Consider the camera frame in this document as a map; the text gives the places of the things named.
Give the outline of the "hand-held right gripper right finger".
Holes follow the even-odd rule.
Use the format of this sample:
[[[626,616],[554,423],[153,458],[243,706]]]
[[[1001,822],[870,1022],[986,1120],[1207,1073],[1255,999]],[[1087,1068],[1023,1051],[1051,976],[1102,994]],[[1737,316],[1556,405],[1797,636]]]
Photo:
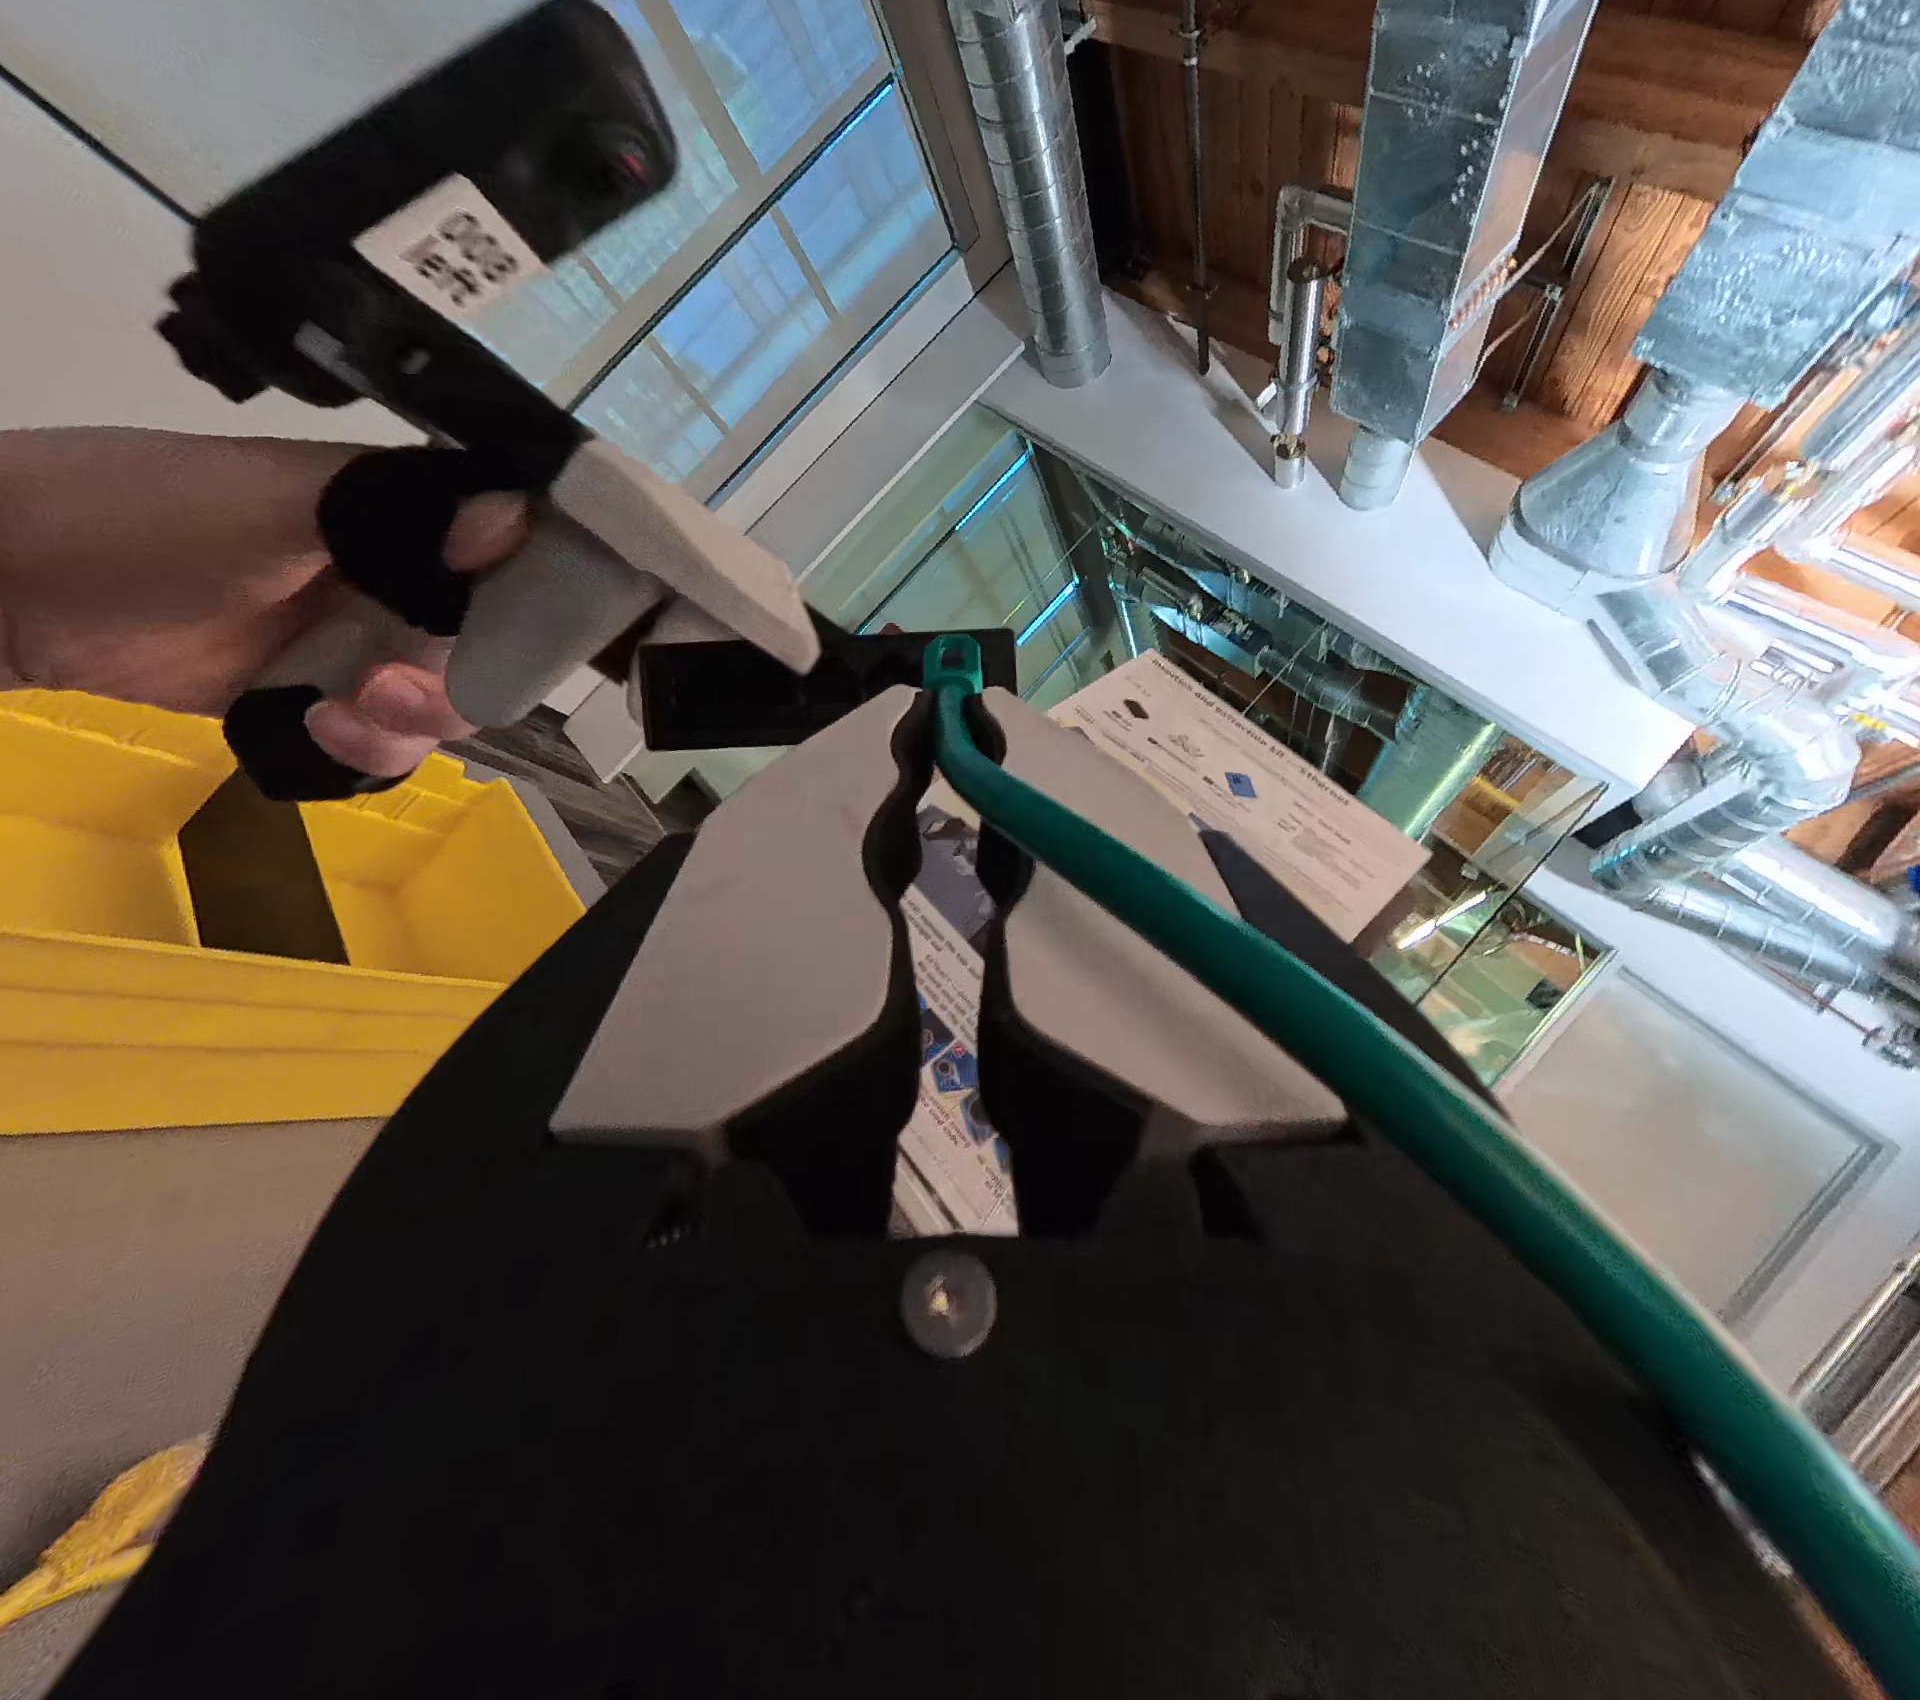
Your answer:
[[[1212,1146],[1330,1141],[1342,1099],[998,823],[1016,780],[1224,916],[1243,914],[1174,797],[1090,737],[991,688],[960,708],[960,796],[993,902],[976,1009],[979,1088],[1005,1144],[1024,1235],[1094,1230],[1140,1160],[1187,1169]]]

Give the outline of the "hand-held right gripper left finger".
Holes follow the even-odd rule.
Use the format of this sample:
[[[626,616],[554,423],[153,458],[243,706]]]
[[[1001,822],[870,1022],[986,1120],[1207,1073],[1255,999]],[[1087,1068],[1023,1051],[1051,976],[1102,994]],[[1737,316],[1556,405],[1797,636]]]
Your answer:
[[[890,686],[726,799],[550,1134],[762,1167],[810,1234],[882,1237],[925,1063],[902,897],[931,778],[932,695]]]

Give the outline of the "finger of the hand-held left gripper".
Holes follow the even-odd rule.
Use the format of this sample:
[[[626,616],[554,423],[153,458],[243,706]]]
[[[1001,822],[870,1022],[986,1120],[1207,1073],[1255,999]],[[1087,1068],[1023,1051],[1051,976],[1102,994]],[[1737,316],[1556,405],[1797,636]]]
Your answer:
[[[598,436],[587,437],[546,497],[625,569],[685,602],[725,636],[794,674],[822,656],[822,638],[790,567],[685,486]]]
[[[664,598],[570,514],[536,511],[520,552],[470,589],[447,698],[468,727],[514,726]]]

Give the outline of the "black network switch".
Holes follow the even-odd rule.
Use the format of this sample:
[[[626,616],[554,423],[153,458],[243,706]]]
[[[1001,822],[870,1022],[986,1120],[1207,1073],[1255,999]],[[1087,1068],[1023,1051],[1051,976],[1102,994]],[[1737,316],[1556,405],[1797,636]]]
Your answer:
[[[742,638],[639,641],[631,710],[653,752],[797,745],[905,686],[916,698],[940,636],[888,625],[846,631],[819,620],[822,652],[794,672]]]

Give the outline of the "person's left hand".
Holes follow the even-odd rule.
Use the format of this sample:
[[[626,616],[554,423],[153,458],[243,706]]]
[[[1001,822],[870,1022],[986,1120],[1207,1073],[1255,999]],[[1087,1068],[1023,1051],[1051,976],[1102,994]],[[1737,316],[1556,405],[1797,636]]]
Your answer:
[[[353,599],[325,487],[394,450],[89,426],[3,436],[3,686],[223,718]]]

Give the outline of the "printed instruction sheet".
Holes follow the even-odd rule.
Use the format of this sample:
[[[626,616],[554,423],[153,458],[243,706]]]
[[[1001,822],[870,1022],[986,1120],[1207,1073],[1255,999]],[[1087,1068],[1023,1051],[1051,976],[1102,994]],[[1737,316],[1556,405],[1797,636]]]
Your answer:
[[[1139,656],[1056,704],[1048,719],[1233,840],[1338,948],[1397,900],[1429,850],[1297,752],[1194,684]],[[979,1073],[979,1008],[995,904],[979,873],[979,816],[934,775],[919,805],[923,868],[902,897],[923,1009],[916,1108],[899,1141],[895,1197],[909,1231],[1019,1231],[1012,1169]]]

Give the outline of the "glass partition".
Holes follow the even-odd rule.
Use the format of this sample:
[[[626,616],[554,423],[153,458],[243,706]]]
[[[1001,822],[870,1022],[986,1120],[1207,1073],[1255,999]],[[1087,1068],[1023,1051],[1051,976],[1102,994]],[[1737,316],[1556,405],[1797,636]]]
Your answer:
[[[1421,850],[1355,950],[1485,1084],[1518,1079],[1617,950],[1539,895],[1594,778],[972,405],[813,567],[846,631],[1003,630],[1042,710],[1154,657]]]

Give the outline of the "yellow plastic bin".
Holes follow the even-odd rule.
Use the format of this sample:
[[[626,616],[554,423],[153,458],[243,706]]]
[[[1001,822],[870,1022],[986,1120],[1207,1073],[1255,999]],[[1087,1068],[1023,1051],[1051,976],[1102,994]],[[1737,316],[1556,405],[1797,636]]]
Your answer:
[[[444,756],[237,812],[243,887],[199,902],[186,835],[232,774],[214,719],[5,694],[7,1138],[396,1111],[589,909],[514,786]]]

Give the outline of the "metal pipe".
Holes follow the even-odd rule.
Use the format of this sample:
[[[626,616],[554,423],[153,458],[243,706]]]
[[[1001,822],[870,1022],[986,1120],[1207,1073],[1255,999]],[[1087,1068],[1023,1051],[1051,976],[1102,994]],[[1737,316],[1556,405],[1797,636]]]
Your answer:
[[[1311,249],[1315,232],[1333,237],[1335,258],[1342,262],[1353,232],[1353,195],[1305,182],[1285,184],[1274,208],[1267,298],[1267,331],[1277,360],[1260,393],[1271,432],[1273,482],[1280,489],[1298,487],[1309,470],[1309,427],[1322,375],[1328,295],[1340,278],[1338,264]]]

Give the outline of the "foil duct with cone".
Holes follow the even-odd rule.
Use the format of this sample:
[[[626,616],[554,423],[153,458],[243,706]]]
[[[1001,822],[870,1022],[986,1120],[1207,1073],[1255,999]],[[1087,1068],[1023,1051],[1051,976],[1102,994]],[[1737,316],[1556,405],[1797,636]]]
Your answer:
[[[1777,409],[1919,244],[1919,0],[1840,0],[1648,313],[1618,418],[1517,487],[1505,586],[1578,616],[1670,572],[1709,447]]]

